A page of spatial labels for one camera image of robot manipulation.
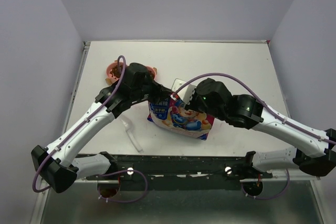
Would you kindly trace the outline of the pink pet food bag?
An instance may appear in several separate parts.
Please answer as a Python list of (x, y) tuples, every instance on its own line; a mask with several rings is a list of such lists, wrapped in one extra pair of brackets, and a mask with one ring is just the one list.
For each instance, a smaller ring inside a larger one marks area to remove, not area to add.
[(174, 133), (206, 140), (215, 118), (206, 113), (185, 109), (185, 103), (167, 98), (158, 104), (148, 103), (147, 120)]

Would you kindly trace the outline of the clear plastic scoop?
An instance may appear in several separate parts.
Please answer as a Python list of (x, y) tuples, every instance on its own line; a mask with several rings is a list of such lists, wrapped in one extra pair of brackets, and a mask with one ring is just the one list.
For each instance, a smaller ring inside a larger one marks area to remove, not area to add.
[(133, 130), (134, 130), (134, 125), (132, 123), (132, 121), (126, 117), (121, 115), (120, 120), (122, 122), (122, 124), (124, 125), (125, 128), (125, 132), (130, 140), (130, 142), (132, 143), (133, 147), (136, 149), (136, 151), (139, 154), (143, 153), (143, 148), (142, 146), (139, 144), (139, 142), (135, 139), (134, 134), (133, 134)]

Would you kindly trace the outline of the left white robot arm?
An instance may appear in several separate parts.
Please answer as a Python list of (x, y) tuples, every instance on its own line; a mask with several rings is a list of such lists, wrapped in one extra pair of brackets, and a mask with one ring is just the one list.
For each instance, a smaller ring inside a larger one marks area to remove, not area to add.
[(133, 105), (144, 101), (157, 103), (171, 94), (171, 89), (152, 78), (146, 66), (131, 63), (123, 67), (119, 80), (103, 88), (69, 130), (46, 147), (33, 148), (36, 176), (41, 176), (56, 193), (66, 191), (83, 177), (101, 175), (112, 179), (117, 170), (108, 154), (78, 158), (79, 152), (101, 129)]

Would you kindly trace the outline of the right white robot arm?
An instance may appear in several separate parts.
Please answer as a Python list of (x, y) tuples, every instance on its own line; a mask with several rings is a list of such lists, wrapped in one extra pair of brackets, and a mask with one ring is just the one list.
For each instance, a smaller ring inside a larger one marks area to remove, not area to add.
[(271, 135), (289, 148), (271, 152), (251, 151), (241, 165), (249, 178), (272, 169), (299, 169), (323, 177), (335, 168), (335, 152), (328, 142), (334, 131), (316, 130), (292, 120), (248, 94), (232, 95), (219, 81), (208, 78), (182, 96), (189, 110), (203, 112), (227, 124)]

